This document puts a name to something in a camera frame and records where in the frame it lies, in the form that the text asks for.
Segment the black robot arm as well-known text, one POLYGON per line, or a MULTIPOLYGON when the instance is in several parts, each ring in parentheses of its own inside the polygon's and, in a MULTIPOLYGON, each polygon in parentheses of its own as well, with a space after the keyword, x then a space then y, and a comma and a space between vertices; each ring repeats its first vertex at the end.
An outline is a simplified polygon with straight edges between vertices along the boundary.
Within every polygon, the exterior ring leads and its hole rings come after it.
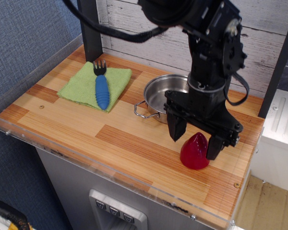
POLYGON ((141 0, 139 5, 152 23, 180 26, 188 35, 189 90, 165 92, 168 129, 173 140, 185 133, 187 124, 209 133, 206 158, 214 160, 224 147, 238 143, 243 130, 226 109, 231 79, 249 88, 238 74, 247 58, 240 41, 240 12, 228 0, 141 0))

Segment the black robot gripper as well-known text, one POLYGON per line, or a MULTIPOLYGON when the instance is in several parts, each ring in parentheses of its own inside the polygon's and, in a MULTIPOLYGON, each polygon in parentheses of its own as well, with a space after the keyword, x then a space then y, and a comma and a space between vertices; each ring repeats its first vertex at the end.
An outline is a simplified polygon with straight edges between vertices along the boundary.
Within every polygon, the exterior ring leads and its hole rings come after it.
POLYGON ((225 105, 230 79, 221 80, 214 87, 191 83, 191 80, 187 82, 187 93, 165 92, 169 134, 176 142, 185 133, 187 123, 209 133, 211 137, 206 158, 215 160, 224 146, 238 143, 239 133, 243 130, 243 125, 228 112, 225 105))

